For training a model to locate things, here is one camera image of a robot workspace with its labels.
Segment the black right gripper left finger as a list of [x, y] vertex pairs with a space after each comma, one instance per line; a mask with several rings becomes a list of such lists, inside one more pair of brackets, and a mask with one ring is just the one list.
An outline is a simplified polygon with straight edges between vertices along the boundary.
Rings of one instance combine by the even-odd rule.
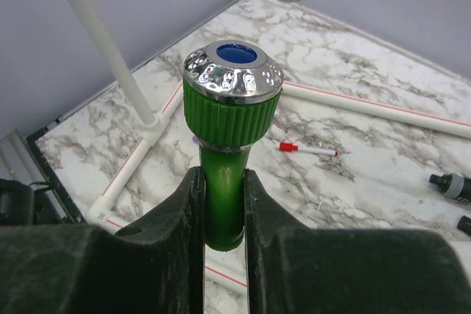
[[1, 228], [3, 313], [202, 313], [204, 189], [175, 192], [115, 233], [62, 224]]

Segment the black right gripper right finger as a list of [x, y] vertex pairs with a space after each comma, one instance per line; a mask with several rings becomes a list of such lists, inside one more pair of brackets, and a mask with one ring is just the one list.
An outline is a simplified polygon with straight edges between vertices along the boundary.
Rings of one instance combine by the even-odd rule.
[[251, 313], [468, 313], [457, 254], [421, 229], [312, 229], [244, 174]]

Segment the green water faucet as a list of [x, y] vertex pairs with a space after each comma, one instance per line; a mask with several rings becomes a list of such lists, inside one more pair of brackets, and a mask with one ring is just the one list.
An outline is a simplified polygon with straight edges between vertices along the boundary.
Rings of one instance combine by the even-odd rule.
[[259, 47], [218, 40], [187, 56], [185, 122], [199, 143], [205, 175], [205, 242], [230, 251], [244, 236], [244, 171], [269, 130], [285, 76]]

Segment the white PVC pipe frame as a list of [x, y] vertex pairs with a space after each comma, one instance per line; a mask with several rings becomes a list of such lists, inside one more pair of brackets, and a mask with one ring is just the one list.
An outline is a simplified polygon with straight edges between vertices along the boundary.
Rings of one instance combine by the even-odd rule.
[[[166, 130], [174, 111], [179, 106], [184, 106], [183, 78], [167, 105], [158, 114], [154, 114], [121, 56], [120, 51], [113, 43], [105, 25], [95, 12], [90, 0], [67, 0], [67, 2], [76, 13], [98, 50], [108, 62], [110, 70], [121, 86], [125, 98], [141, 119], [142, 134], [140, 140], [130, 152], [126, 161], [116, 172], [107, 189], [90, 206], [86, 215], [90, 223], [117, 232], [129, 224], [125, 226], [117, 224], [111, 213], [111, 208], [149, 150], [158, 142], [160, 136]], [[341, 110], [346, 110], [350, 115], [365, 114], [373, 119], [383, 118], [397, 123], [407, 124], [415, 129], [432, 129], [437, 132], [443, 132], [461, 138], [466, 138], [470, 134], [470, 127], [459, 121], [446, 121], [434, 115], [423, 115], [415, 111], [399, 110], [393, 106], [381, 105], [377, 109], [373, 109], [370, 101], [360, 101], [354, 104], [352, 98], [349, 96], [340, 96], [337, 99], [331, 99], [328, 93], [324, 91], [309, 86], [298, 85], [297, 83], [286, 81], [286, 79], [284, 79], [279, 100], [284, 96], [288, 96], [296, 103], [301, 104], [302, 111], [309, 115], [312, 115], [316, 108], [330, 110], [332, 113], [339, 113]], [[217, 252], [217, 250], [212, 249], [205, 242], [205, 189], [203, 230], [205, 247], [204, 279], [205, 271], [212, 263], [214, 253]], [[457, 254], [470, 284], [470, 244], [468, 242], [452, 242], [448, 244]]]

